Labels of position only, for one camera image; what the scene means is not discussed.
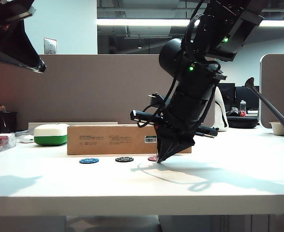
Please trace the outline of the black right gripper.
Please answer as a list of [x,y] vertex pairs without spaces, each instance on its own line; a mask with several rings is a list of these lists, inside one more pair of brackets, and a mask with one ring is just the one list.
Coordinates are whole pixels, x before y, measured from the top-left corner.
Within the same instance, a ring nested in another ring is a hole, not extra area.
[[217,130],[204,126],[204,120],[209,111],[209,106],[203,107],[199,113],[177,110],[175,114],[170,109],[158,108],[154,113],[132,110],[131,120],[142,128],[152,125],[157,135],[157,163],[194,145],[194,136],[214,138]]

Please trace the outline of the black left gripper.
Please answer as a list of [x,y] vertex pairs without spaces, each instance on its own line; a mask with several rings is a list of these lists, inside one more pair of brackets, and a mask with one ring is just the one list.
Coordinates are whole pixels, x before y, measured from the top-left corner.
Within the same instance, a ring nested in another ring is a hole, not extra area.
[[[35,13],[33,0],[0,0],[0,62],[44,73],[46,65],[32,46],[23,22]],[[7,30],[2,26],[10,25]]]

